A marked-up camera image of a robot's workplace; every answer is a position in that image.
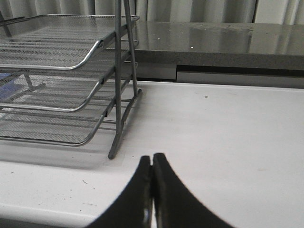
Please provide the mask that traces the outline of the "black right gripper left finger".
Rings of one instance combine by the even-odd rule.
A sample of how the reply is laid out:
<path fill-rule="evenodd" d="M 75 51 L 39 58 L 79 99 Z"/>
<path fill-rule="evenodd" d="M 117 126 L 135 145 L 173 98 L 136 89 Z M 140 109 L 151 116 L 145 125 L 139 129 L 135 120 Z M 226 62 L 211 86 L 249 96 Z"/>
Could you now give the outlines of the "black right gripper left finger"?
<path fill-rule="evenodd" d="M 142 156 L 132 178 L 109 208 L 89 228 L 149 228 L 152 219 L 151 164 Z"/>

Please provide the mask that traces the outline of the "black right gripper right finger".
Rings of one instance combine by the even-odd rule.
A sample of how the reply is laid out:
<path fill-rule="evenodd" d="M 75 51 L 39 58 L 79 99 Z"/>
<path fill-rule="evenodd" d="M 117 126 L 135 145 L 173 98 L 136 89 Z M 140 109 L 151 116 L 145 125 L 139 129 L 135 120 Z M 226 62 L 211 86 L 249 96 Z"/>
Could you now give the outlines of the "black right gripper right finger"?
<path fill-rule="evenodd" d="M 153 156 L 152 192 L 159 228 L 230 228 L 182 183 L 163 153 Z"/>

